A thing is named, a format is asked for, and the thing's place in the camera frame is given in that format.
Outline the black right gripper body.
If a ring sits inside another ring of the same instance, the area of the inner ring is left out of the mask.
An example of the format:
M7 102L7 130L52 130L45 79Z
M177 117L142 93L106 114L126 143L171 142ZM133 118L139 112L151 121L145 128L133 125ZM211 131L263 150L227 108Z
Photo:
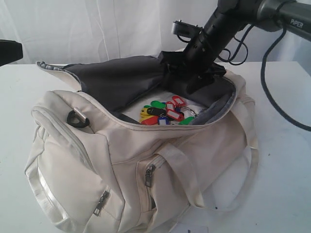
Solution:
M225 75L225 68L215 59L226 47L226 36L217 29L200 29L183 51L162 51L160 62L174 75L189 74L203 79Z

